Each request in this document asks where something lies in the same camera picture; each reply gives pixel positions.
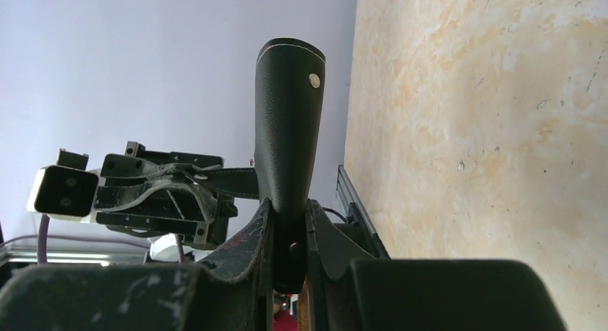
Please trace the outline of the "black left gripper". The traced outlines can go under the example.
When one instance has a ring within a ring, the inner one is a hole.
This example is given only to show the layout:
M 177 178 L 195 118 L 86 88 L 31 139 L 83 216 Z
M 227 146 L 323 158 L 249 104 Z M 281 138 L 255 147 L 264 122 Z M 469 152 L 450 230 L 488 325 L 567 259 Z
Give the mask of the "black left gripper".
M 234 198 L 203 187 L 202 179 L 223 167 L 216 155 L 150 151 L 129 141 L 123 154 L 104 159 L 96 221 L 138 238 L 178 234 L 184 245 L 215 249 L 227 240 L 238 210 Z

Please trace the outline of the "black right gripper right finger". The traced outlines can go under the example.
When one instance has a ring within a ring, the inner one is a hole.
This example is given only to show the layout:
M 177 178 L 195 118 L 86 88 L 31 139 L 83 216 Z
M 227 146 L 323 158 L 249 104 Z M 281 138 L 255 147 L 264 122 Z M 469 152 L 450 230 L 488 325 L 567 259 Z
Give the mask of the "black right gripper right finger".
M 316 201 L 306 214 L 312 330 L 564 330 L 540 277 L 502 259 L 376 258 Z

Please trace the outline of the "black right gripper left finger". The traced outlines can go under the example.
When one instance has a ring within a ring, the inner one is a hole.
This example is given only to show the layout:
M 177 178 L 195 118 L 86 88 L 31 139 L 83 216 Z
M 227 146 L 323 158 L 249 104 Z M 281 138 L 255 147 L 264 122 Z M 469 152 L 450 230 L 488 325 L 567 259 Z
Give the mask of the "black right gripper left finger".
M 1 289 L 3 330 L 270 330 L 269 201 L 200 262 L 41 264 Z

